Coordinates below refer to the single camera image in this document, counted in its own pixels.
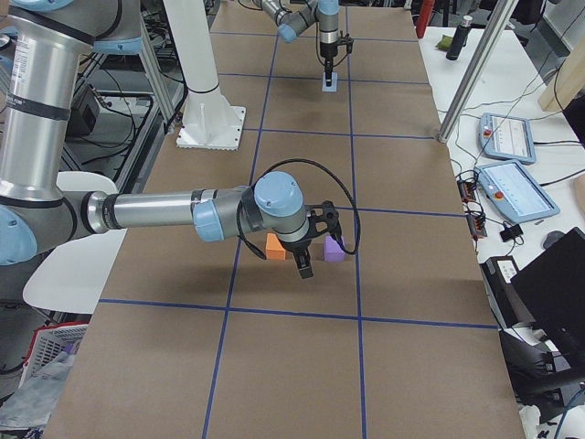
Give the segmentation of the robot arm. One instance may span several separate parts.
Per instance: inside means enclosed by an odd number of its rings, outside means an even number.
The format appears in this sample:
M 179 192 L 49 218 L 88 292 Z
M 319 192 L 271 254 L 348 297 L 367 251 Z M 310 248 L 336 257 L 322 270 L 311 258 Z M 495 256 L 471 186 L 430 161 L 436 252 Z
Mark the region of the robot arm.
M 80 60 L 135 56 L 144 46 L 137 1 L 13 1 L 12 71 L 1 136 L 1 263 L 27 262 L 70 241 L 112 230 L 192 225 L 207 242 L 270 230 L 292 253 L 299 274 L 312 275 L 309 246 L 316 217 L 296 180 L 275 166 L 249 185 L 164 194 L 66 190 L 63 156 L 81 169 L 122 182 L 140 151 L 155 100 L 143 113 L 77 109 Z
M 334 69 L 338 48 L 346 46 L 347 55 L 353 48 L 353 39 L 339 27 L 338 1 L 305 1 L 304 6 L 296 12 L 281 1 L 249 1 L 246 4 L 239 1 L 239 4 L 268 15 L 277 27 L 279 36 L 287 43 L 294 42 L 305 30 L 316 25 L 316 55 L 324 68 L 322 91 L 337 90 L 337 73 Z

